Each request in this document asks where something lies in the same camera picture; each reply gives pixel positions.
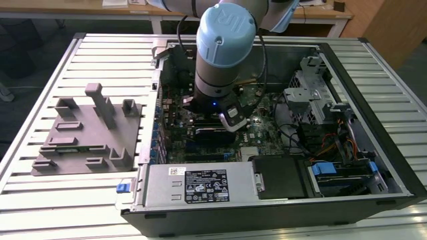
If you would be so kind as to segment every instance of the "orange wire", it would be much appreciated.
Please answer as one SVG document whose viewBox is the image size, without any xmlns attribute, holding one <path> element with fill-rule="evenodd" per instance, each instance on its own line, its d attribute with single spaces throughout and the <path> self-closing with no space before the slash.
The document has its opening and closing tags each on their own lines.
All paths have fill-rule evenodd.
<svg viewBox="0 0 427 240">
<path fill-rule="evenodd" d="M 358 145 L 353 139 L 349 138 L 347 141 L 351 142 L 354 159 L 358 160 Z"/>
</svg>

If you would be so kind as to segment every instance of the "light blue robot joint cap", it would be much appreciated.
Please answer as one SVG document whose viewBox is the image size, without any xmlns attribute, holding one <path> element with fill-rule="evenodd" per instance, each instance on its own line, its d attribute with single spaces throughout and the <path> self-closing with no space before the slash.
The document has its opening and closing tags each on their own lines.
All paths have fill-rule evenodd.
<svg viewBox="0 0 427 240">
<path fill-rule="evenodd" d="M 199 54 L 214 67 L 231 68 L 247 58 L 255 36 L 257 24 L 249 10 L 234 3 L 219 3 L 201 19 Z"/>
</svg>

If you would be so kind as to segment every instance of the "barcode sticker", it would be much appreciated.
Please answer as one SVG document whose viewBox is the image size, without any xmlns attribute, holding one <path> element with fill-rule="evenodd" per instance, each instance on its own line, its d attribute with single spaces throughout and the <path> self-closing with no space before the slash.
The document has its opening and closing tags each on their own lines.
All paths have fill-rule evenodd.
<svg viewBox="0 0 427 240">
<path fill-rule="evenodd" d="M 186 174 L 186 170 L 187 168 L 186 167 L 170 167 L 169 168 L 169 174 L 170 175 L 175 175 L 175 176 L 179 176 L 179 175 L 185 175 Z"/>
</svg>

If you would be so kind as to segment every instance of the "chair leg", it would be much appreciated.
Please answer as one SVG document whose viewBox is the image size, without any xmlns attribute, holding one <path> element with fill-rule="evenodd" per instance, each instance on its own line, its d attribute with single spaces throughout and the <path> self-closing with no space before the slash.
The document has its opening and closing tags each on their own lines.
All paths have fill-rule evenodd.
<svg viewBox="0 0 427 240">
<path fill-rule="evenodd" d="M 0 82 L 0 99 L 6 102 L 12 102 L 15 99 L 15 96 L 12 92 L 8 90 L 8 88 L 2 84 Z"/>
</svg>

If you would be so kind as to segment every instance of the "motherboard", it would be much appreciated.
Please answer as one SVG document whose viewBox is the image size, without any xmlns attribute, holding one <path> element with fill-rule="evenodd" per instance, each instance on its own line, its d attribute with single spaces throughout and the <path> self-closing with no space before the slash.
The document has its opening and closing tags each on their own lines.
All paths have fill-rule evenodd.
<svg viewBox="0 0 427 240">
<path fill-rule="evenodd" d="M 261 104 L 247 119 L 247 126 L 238 132 L 226 131 L 218 115 L 197 114 L 183 108 L 182 99 L 193 90 L 163 88 L 165 125 L 169 134 L 167 163 L 215 163 L 245 161 L 246 150 L 259 155 L 281 155 L 283 145 L 273 118 L 278 94 L 265 95 Z M 257 84 L 237 89 L 242 105 L 251 105 L 262 96 Z"/>
</svg>

